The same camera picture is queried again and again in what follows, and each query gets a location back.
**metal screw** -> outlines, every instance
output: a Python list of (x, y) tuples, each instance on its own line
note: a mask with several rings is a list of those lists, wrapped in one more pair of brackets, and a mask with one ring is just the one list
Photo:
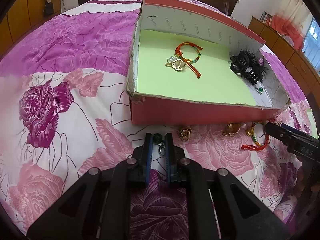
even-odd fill
[(98, 168), (91, 168), (91, 169), (89, 170), (89, 174), (90, 174), (90, 175), (97, 175), (98, 172), (99, 172), (99, 169), (98, 169)]
[(182, 165), (188, 165), (190, 163), (190, 160), (188, 158), (181, 158), (180, 163)]
[(133, 165), (137, 162), (137, 160), (135, 158), (129, 158), (127, 159), (127, 163), (130, 164), (130, 165)]
[(222, 168), (222, 169), (219, 169), (219, 170), (218, 170), (218, 173), (219, 173), (221, 176), (227, 176), (227, 175), (228, 175), (228, 170), (226, 170), (225, 168)]

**box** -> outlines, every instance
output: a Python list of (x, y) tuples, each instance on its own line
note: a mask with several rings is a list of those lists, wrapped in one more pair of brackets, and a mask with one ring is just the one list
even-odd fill
[[(166, 67), (182, 42), (203, 47), (191, 69)], [(266, 120), (285, 110), (290, 99), (269, 63), (257, 87), (234, 74), (230, 55), (249, 50), (262, 58), (264, 40), (210, 6), (181, 0), (142, 0), (132, 44), (126, 91), (132, 122), (140, 125), (210, 124)], [(181, 48), (186, 58), (193, 48)], [(260, 95), (256, 88), (263, 88)]]

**bed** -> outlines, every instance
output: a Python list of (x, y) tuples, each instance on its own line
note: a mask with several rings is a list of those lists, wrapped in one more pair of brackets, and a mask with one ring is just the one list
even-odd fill
[[(208, 6), (197, 0), (184, 0)], [(145, 133), (172, 132), (174, 143), (204, 168), (227, 168), (286, 222), (301, 163), (271, 138), (260, 152), (245, 130), (222, 135), (223, 125), (191, 126), (182, 142), (177, 127), (134, 126), (124, 91), (141, 0), (91, 0), (26, 36), (0, 62), (0, 203), (24, 234), (91, 167), (128, 158)], [(276, 122), (312, 133), (308, 102), (278, 58), (261, 50), (290, 95)], [(164, 158), (153, 148), (150, 185), (132, 193), (131, 239), (188, 239), (187, 203), (168, 191)]]

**black hair accessory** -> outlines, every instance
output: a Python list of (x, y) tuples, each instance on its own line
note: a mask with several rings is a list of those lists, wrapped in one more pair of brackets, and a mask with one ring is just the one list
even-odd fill
[(242, 50), (237, 57), (231, 56), (230, 69), (233, 73), (241, 75), (248, 80), (252, 85), (257, 82), (262, 82), (263, 74), (266, 73), (264, 67), (264, 59), (259, 63), (257, 57), (249, 51)]

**curtain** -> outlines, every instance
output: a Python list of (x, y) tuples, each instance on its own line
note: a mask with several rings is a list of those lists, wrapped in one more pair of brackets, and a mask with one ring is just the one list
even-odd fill
[(289, 36), (294, 48), (303, 48), (303, 39), (312, 20), (312, 14), (302, 0), (281, 0), (271, 27), (281, 35)]
[(307, 35), (304, 40), (304, 55), (315, 67), (317, 72), (320, 72), (320, 27), (316, 20), (313, 19)]

